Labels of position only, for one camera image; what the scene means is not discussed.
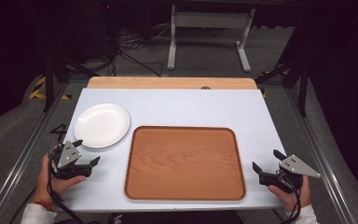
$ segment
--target white plate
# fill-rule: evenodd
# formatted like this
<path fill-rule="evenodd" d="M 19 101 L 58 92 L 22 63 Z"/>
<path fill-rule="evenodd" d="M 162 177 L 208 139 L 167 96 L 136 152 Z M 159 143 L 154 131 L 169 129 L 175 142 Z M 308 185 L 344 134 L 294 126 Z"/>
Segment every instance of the white plate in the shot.
<path fill-rule="evenodd" d="M 101 104 L 84 111 L 75 124 L 75 137 L 86 147 L 109 147 L 118 142 L 130 127 L 127 111 L 113 104 Z"/>

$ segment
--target black backdrop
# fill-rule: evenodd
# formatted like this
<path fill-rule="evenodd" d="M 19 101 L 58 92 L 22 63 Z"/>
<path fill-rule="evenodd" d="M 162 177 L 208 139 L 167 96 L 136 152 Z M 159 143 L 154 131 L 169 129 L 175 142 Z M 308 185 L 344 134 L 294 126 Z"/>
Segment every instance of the black backdrop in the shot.
<path fill-rule="evenodd" d="M 340 152 L 358 180 L 358 1 L 331 0 L 329 4 L 300 23 L 282 62 L 308 54 L 318 100 Z"/>
<path fill-rule="evenodd" d="M 17 3 L 0 0 L 0 116 L 21 103 L 43 64 L 34 30 Z"/>

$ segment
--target brown tray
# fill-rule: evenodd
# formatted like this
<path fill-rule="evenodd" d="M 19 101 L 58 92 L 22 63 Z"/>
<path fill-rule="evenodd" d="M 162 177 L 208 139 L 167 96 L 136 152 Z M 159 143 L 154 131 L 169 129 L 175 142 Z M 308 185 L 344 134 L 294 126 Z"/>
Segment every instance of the brown tray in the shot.
<path fill-rule="evenodd" d="M 141 126 L 134 131 L 125 186 L 129 198 L 233 201 L 245 192 L 230 129 Z"/>

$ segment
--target wooden board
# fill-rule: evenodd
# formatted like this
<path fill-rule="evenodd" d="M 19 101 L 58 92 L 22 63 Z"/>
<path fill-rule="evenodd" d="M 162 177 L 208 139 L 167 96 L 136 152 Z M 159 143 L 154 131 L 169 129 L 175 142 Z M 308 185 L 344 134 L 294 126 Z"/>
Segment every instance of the wooden board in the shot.
<path fill-rule="evenodd" d="M 201 89 L 257 90 L 246 77 L 92 77 L 92 89 Z"/>
<path fill-rule="evenodd" d="M 137 128 L 125 193 L 135 200 L 242 199 L 245 185 L 235 133 L 228 128 Z"/>

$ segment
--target metal frame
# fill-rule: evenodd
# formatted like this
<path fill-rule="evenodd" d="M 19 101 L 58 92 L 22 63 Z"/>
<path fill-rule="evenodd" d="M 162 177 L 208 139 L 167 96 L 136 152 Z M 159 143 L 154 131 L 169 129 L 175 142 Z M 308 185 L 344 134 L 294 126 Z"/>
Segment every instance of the metal frame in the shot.
<path fill-rule="evenodd" d="M 67 87 L 66 83 L 60 83 L 57 86 L 57 90 L 54 94 L 56 99 L 59 99 L 63 94 Z M 54 111 L 54 108 L 57 106 L 59 101 L 54 101 L 50 106 L 50 109 L 42 113 L 39 121 L 34 128 L 34 131 L 31 134 L 27 144 L 25 145 L 24 149 L 22 150 L 19 158 L 17 159 L 15 165 L 13 166 L 12 170 L 10 171 L 5 184 L 0 190 L 0 215 L 4 210 L 8 200 L 10 199 L 11 194 L 13 193 L 14 189 L 17 187 L 22 174 L 25 171 L 25 168 L 28 165 L 28 162 L 32 158 L 34 151 L 36 149 L 36 145 L 39 142 L 40 135 L 42 134 L 43 130 L 45 129 L 51 114 Z"/>
<path fill-rule="evenodd" d="M 296 109 L 297 98 L 295 91 L 293 89 L 285 89 L 285 92 L 292 108 L 296 111 L 296 117 L 307 136 L 311 148 L 310 153 L 318 166 L 318 170 L 322 174 L 322 180 L 324 181 L 327 191 L 337 210 L 341 223 L 356 224 L 357 221 L 349 208 L 347 200 L 344 197 L 341 187 L 338 184 L 327 158 L 318 145 L 318 141 L 316 140 L 316 136 L 310 127 L 310 123 L 307 118 L 303 117 L 301 112 Z"/>
<path fill-rule="evenodd" d="M 252 25 L 254 14 L 254 8 L 250 9 L 248 13 L 200 13 L 176 12 L 176 7 L 172 6 L 168 70 L 173 70 L 175 68 L 176 27 L 209 27 L 243 30 L 241 41 L 236 41 L 236 48 L 240 56 L 243 71 L 250 72 L 251 67 L 246 57 L 244 46 Z"/>

